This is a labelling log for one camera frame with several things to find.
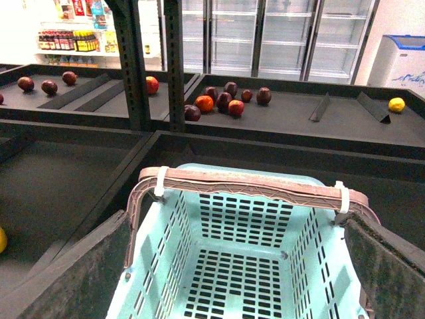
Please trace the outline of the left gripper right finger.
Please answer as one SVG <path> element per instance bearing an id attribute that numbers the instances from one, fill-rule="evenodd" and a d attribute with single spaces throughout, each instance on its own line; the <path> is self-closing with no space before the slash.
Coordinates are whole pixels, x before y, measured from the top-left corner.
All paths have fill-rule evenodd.
<path id="1" fill-rule="evenodd" d="M 349 255 L 378 318 L 424 317 L 424 251 L 374 221 L 343 221 Z"/>

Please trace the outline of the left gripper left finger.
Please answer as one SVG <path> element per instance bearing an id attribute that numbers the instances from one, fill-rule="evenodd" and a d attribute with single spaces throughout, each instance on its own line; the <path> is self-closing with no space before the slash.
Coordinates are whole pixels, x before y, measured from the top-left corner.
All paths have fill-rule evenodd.
<path id="1" fill-rule="evenodd" d="M 128 213 L 118 211 L 44 270 L 1 296 L 2 318 L 103 318 L 124 266 Z"/>

